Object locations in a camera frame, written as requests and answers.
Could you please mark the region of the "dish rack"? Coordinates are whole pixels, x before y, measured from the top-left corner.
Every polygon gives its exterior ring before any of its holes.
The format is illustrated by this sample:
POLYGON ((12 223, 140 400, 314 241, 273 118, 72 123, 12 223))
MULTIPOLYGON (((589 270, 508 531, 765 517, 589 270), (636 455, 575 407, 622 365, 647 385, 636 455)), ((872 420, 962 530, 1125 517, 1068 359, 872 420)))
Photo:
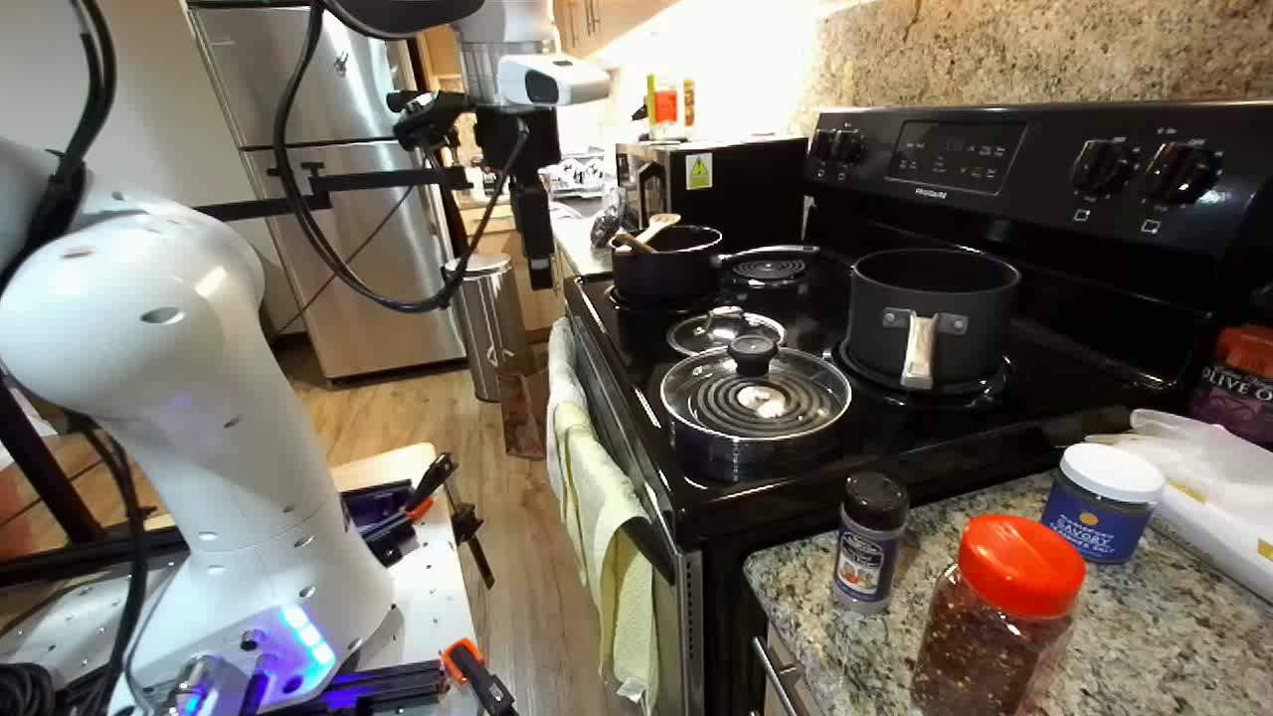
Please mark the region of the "dish rack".
POLYGON ((538 176, 554 201, 594 199, 608 187, 608 167, 603 150, 570 153, 541 168, 538 176))

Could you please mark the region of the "oven door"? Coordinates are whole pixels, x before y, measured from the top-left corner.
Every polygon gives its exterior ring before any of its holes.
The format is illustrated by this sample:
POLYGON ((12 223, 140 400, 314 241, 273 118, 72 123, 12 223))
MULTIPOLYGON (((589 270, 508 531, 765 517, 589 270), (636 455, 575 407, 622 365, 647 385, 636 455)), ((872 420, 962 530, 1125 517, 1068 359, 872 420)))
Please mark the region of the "oven door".
POLYGON ((570 289, 566 320, 575 343, 574 367, 588 400, 600 443, 631 482, 636 512, 620 530, 653 569, 651 615, 656 634, 656 716, 707 716, 704 677, 703 559, 685 550, 676 534, 671 478, 679 470, 670 454, 665 419, 640 383, 625 373, 614 331, 602 311, 570 289))

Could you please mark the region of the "stainless steel trash can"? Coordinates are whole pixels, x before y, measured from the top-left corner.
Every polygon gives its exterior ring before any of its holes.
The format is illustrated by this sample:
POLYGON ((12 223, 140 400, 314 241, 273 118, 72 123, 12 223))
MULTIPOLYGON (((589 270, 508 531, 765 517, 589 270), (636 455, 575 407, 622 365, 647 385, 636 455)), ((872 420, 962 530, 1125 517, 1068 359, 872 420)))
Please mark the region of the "stainless steel trash can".
POLYGON ((454 312, 463 333, 474 395, 500 403, 502 378, 530 364, 530 345, 509 254, 474 254, 460 271, 460 259, 446 262, 443 276, 462 276, 454 312))

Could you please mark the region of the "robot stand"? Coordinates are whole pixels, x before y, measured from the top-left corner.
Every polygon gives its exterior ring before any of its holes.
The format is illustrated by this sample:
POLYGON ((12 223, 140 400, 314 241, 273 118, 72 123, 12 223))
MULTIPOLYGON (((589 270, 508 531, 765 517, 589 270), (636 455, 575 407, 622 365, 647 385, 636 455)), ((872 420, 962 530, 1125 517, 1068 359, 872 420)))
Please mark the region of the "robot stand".
POLYGON ((387 566, 309 436, 118 443, 188 557, 153 576, 132 476, 106 451, 130 516, 130 577, 25 622, 27 646, 0 662, 0 716, 292 716, 426 693, 460 713, 447 651, 474 622, 440 516, 387 566))

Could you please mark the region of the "large glass lid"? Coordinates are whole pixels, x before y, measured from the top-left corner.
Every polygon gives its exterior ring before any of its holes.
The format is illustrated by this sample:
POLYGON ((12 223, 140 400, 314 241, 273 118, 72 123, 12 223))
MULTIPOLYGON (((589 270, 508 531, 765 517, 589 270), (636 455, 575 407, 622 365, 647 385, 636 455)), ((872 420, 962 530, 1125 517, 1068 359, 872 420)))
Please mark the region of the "large glass lid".
POLYGON ((659 382, 677 426, 733 443, 777 443, 830 431, 853 403, 840 369, 763 335, 691 355, 659 382))

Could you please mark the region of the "black and orange clamp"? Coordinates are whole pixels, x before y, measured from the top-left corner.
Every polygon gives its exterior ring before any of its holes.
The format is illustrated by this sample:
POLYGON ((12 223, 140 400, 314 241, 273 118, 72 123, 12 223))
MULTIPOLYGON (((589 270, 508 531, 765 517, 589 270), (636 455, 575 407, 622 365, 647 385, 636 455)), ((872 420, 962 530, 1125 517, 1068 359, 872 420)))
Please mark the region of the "black and orange clamp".
POLYGON ((482 716, 521 716, 512 691, 488 669, 486 657, 474 640, 454 640, 442 648, 440 662, 449 673, 449 682, 468 688, 482 716))
POLYGON ((449 483, 456 470, 454 457, 443 452, 418 483, 398 480, 342 493, 348 516, 381 564, 391 567, 402 559, 402 545, 414 538, 415 526, 432 510, 434 493, 449 483))

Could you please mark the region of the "stainless steel refrigerator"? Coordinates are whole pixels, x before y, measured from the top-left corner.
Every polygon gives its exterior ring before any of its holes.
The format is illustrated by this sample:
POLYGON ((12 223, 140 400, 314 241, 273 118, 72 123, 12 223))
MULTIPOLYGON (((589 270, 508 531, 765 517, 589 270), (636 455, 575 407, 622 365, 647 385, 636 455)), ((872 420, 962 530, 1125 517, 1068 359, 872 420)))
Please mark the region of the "stainless steel refrigerator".
MULTIPOLYGON (((188 0, 188 19, 250 183, 258 199, 285 197, 272 153, 272 118, 306 41, 306 0, 188 0)), ((286 124, 286 157, 300 194, 311 169, 350 175, 424 169, 395 139, 391 90, 415 85, 404 42, 368 38, 325 14, 286 124)), ((378 294, 414 302, 440 290, 454 257, 435 183, 332 192, 311 210, 342 262, 378 294)), ((267 226, 295 299, 274 326, 304 327, 331 382, 449 364, 465 355, 452 310, 391 311, 346 285, 306 240, 295 213, 267 226)))

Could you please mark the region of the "white towel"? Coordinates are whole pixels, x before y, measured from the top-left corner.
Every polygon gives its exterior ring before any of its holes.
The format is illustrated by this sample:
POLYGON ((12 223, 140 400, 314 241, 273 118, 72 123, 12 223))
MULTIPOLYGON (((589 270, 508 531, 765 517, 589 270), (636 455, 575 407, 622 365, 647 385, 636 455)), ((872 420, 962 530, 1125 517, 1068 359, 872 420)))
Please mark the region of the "white towel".
POLYGON ((563 457, 561 443, 558 440, 559 431, 555 427, 556 408, 563 404, 572 405, 572 409, 566 412, 566 431, 582 426, 592 437, 596 436, 596 431, 589 417, 586 390, 582 389, 575 372, 577 343, 566 317, 552 324, 547 348, 549 399, 545 413, 547 479, 556 497, 559 519, 565 521, 566 498, 570 489, 564 475, 565 457, 563 457))

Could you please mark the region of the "black metal bar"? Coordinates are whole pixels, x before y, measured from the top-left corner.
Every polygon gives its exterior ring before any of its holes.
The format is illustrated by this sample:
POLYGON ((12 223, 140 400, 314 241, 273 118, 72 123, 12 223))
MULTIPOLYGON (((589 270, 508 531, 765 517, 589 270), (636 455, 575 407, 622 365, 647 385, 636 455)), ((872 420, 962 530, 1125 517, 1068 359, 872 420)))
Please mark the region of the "black metal bar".
MULTIPOLYGON (((350 175, 321 175, 321 163, 303 162, 311 169, 308 177, 312 192, 300 196, 306 208, 311 210, 328 210, 332 208, 332 192, 353 192, 377 189, 415 187, 432 183, 442 183, 446 178, 451 189, 467 190, 472 183, 465 177, 462 167, 446 167, 438 169, 392 169, 360 172, 350 175)), ((286 217, 292 213, 292 205, 286 197, 255 199, 247 201, 228 201, 195 206, 196 211, 204 217, 211 217, 222 222, 238 222, 262 219, 269 217, 286 217)))

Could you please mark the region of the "blue jar with white lid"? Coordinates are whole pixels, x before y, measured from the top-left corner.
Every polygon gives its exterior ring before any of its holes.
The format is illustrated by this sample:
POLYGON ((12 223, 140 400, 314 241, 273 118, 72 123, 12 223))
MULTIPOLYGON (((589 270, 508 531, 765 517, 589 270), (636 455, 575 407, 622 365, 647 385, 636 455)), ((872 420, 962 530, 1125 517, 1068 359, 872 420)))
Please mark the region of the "blue jar with white lid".
POLYGON ((1164 498, 1166 478, 1148 459, 1114 446, 1064 450, 1040 522, 1096 564, 1124 564, 1164 498))

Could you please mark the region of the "small black saucepan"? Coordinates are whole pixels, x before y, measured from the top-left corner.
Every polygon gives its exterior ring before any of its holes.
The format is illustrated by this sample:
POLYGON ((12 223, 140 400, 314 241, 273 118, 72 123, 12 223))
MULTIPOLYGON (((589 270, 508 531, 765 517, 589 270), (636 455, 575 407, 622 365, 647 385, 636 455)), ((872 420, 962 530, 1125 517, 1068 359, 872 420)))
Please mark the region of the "small black saucepan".
POLYGON ((608 241, 614 294, 633 307, 670 308, 707 297, 715 290, 727 265, 782 257, 807 259, 819 246, 775 245, 724 254, 724 237, 713 228, 672 224, 636 248, 639 240, 617 233, 608 241))

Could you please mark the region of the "spice jar with red lid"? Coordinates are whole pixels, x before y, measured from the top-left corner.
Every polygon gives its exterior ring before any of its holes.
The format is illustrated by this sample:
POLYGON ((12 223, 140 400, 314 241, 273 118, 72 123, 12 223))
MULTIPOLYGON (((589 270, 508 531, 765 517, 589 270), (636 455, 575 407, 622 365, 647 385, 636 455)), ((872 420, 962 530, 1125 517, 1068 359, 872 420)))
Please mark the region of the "spice jar with red lid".
POLYGON ((911 674, 920 716, 1029 716, 1057 677, 1085 585, 1080 552, 1015 515, 979 515, 934 584, 911 674))

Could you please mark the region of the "olive oil bottle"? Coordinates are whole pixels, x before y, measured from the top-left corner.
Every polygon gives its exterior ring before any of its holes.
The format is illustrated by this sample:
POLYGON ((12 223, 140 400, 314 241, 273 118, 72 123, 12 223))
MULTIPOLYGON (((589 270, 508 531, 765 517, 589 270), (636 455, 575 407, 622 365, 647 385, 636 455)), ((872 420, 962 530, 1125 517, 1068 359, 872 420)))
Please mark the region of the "olive oil bottle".
POLYGON ((1273 451, 1273 327, 1221 331, 1192 390, 1189 415, 1273 451))

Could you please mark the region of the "black electric stove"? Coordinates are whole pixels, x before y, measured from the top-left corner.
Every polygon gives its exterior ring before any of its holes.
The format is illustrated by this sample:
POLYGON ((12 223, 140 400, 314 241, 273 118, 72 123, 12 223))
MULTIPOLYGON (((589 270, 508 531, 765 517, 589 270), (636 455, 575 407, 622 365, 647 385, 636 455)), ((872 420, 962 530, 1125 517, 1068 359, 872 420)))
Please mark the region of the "black electric stove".
POLYGON ((1273 319, 1273 99, 1063 101, 973 107, 829 107, 805 161, 802 240, 819 246, 797 288, 726 284, 670 308, 633 307, 614 274, 566 284, 602 311, 625 373, 665 419, 665 372, 682 361, 665 331, 719 304, 785 329, 784 347, 839 368, 850 274, 876 251, 987 254, 1021 271, 1003 355, 1009 392, 981 412, 914 412, 853 387, 836 443, 808 462, 740 483, 671 478, 676 534, 703 559, 707 716, 743 716, 759 702, 751 640, 763 627, 745 582, 755 553, 836 527, 855 471, 882 471, 923 506, 1045 471, 1064 445, 1110 431, 1141 406, 1185 405, 1221 330, 1273 319), (833 161, 843 127, 868 141, 859 166, 833 161), (1071 186, 1083 141, 1141 148, 1127 186, 1090 196, 1071 186), (1195 203, 1155 204, 1141 190, 1164 141, 1221 154, 1195 203))

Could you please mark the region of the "yellow towel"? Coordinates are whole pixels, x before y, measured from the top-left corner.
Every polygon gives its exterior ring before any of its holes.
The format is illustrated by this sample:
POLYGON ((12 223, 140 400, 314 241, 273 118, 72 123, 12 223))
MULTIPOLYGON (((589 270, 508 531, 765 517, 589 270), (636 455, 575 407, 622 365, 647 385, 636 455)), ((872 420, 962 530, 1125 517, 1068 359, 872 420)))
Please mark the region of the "yellow towel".
POLYGON ((601 675, 642 716, 653 716, 659 691, 654 567, 624 530, 648 519, 582 405, 558 403, 547 420, 547 475, 600 626, 601 675))

